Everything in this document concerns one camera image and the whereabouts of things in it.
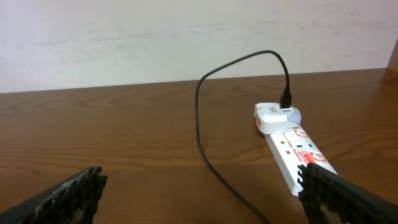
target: black cable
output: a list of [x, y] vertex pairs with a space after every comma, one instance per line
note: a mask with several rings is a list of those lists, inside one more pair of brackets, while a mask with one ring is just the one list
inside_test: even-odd
[[201, 158], [203, 159], [203, 161], [205, 161], [205, 164], [211, 169], [211, 171], [213, 171], [213, 173], [219, 178], [220, 181], [222, 181], [222, 183], [238, 198], [240, 199], [240, 201], [242, 201], [245, 205], [247, 205], [252, 211], [254, 211], [255, 214], [257, 214], [262, 221], [264, 221], [264, 223], [266, 224], [271, 224], [271, 222], [268, 220], [268, 218], [261, 213], [258, 208], [256, 208], [254, 205], [252, 205], [249, 201], [247, 201], [242, 195], [240, 195], [224, 178], [223, 176], [221, 176], [221, 174], [213, 167], [213, 165], [209, 162], [209, 160], [207, 160], [205, 153], [203, 152], [202, 148], [201, 148], [201, 144], [200, 144], [200, 135], [199, 135], [199, 113], [198, 113], [198, 97], [199, 97], [199, 88], [201, 83], [210, 75], [230, 66], [233, 65], [235, 63], [238, 63], [240, 61], [243, 61], [245, 59], [251, 58], [253, 56], [256, 55], [260, 55], [260, 54], [273, 54], [275, 55], [280, 63], [282, 64], [284, 71], [285, 71], [285, 76], [286, 76], [286, 87], [285, 87], [285, 91], [284, 94], [282, 94], [282, 98], [281, 98], [281, 104], [282, 101], [284, 100], [284, 95], [287, 91], [289, 91], [289, 95], [290, 95], [290, 88], [289, 88], [289, 73], [287, 72], [287, 68], [285, 65], [285, 62], [283, 61], [282, 57], [276, 53], [275, 51], [272, 50], [262, 50], [253, 54], [249, 54], [247, 56], [241, 57], [233, 62], [227, 63], [226, 65], [223, 65], [219, 68], [214, 69], [213, 71], [207, 73], [206, 75], [204, 75], [197, 86], [197, 90], [196, 90], [196, 94], [195, 94], [195, 119], [196, 119], [196, 124], [197, 124], [197, 144], [198, 144], [198, 149], [199, 149], [199, 153], [201, 155]]

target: extension socket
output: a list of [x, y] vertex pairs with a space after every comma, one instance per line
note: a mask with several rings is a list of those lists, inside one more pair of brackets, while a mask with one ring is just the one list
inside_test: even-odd
[[298, 175], [299, 165], [316, 163], [337, 174], [301, 126], [285, 133], [265, 134], [264, 137], [292, 195], [298, 196], [303, 190], [297, 182], [301, 179]]

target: wooden table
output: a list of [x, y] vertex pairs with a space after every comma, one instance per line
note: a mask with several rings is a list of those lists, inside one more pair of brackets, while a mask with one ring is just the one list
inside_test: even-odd
[[[109, 176], [95, 223], [261, 223], [205, 166], [197, 81], [0, 95], [0, 210], [89, 166]], [[203, 147], [273, 223], [308, 223], [252, 117], [284, 76], [205, 81]], [[339, 175], [398, 203], [398, 75], [291, 76], [303, 128]]]

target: red label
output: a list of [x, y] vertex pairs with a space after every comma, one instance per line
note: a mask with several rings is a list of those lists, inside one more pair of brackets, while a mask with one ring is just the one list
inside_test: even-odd
[[287, 137], [286, 137], [285, 133], [284, 133], [284, 137], [286, 138], [287, 144], [293, 149], [292, 143], [290, 143], [290, 141], [287, 140]]
[[306, 134], [305, 132], [303, 132], [303, 131], [294, 130], [294, 133], [296, 133], [296, 135], [297, 135], [298, 137], [308, 138], [307, 134]]
[[305, 163], [315, 163], [312, 156], [307, 151], [300, 151], [298, 154], [303, 158]]
[[322, 154], [310, 152], [313, 159], [320, 162], [327, 162], [325, 157]]
[[296, 155], [298, 161], [303, 162], [303, 160], [301, 160], [301, 157], [299, 156], [299, 154], [297, 153], [297, 151], [295, 149], [293, 149], [293, 152]]

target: charging cable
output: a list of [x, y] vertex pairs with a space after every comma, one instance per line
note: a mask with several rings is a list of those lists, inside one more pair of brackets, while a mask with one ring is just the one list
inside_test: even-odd
[[264, 221], [264, 223], [266, 224], [271, 224], [271, 222], [268, 220], [268, 218], [260, 212], [260, 210], [258, 208], [256, 208], [254, 205], [252, 205], [249, 201], [247, 201], [241, 194], [239, 194], [239, 192], [237, 192], [232, 186], [231, 184], [229, 184], [223, 176], [221, 176], [221, 174], [213, 167], [213, 165], [209, 162], [209, 160], [206, 158], [205, 153], [203, 152], [202, 148], [201, 148], [201, 144], [200, 144], [200, 135], [199, 135], [199, 112], [198, 112], [198, 98], [199, 98], [199, 89], [200, 89], [200, 85], [202, 84], [202, 82], [209, 77], [210, 75], [230, 66], [233, 64], [236, 64], [238, 62], [241, 62], [243, 60], [246, 60], [248, 58], [260, 55], [260, 54], [273, 54], [275, 55], [278, 59], [279, 62], [282, 64], [282, 67], [284, 68], [284, 72], [285, 72], [285, 76], [286, 76], [286, 87], [285, 90], [282, 94], [282, 96], [280, 97], [280, 108], [284, 109], [284, 108], [290, 108], [290, 105], [292, 103], [292, 95], [290, 94], [290, 87], [289, 87], [289, 73], [287, 71], [285, 62], [283, 61], [282, 57], [275, 51], [272, 50], [262, 50], [253, 54], [249, 54], [247, 56], [241, 57], [239, 59], [236, 59], [233, 62], [227, 63], [226, 65], [223, 65], [219, 68], [214, 69], [213, 71], [207, 73], [206, 75], [204, 75], [197, 86], [197, 90], [195, 93], [195, 119], [196, 119], [196, 128], [197, 128], [197, 144], [198, 144], [198, 149], [199, 149], [199, 153], [201, 155], [201, 158], [203, 159], [203, 161], [205, 162], [205, 164], [210, 168], [211, 171], [213, 171], [213, 173], [219, 178], [219, 180], [238, 198], [240, 199], [240, 201], [242, 201], [246, 206], [248, 206], [255, 214], [257, 214], [262, 221]]

